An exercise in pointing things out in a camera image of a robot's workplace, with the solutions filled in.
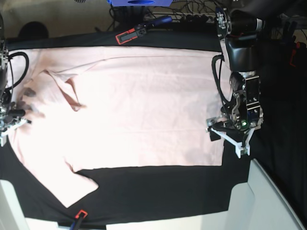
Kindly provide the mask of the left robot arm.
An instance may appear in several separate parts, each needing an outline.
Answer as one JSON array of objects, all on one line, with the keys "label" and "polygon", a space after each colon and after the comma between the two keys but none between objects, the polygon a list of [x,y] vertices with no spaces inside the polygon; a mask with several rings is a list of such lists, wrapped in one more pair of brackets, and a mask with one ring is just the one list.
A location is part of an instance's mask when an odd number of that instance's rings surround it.
[{"label": "left robot arm", "polygon": [[[252,129],[262,123],[260,105],[260,67],[257,37],[265,26],[262,19],[246,12],[216,7],[215,23],[222,54],[212,59],[214,81],[222,103],[221,118],[211,118],[210,132],[238,135],[246,146]],[[222,92],[221,70],[215,67],[220,60],[230,70],[229,84],[232,96]]]}]

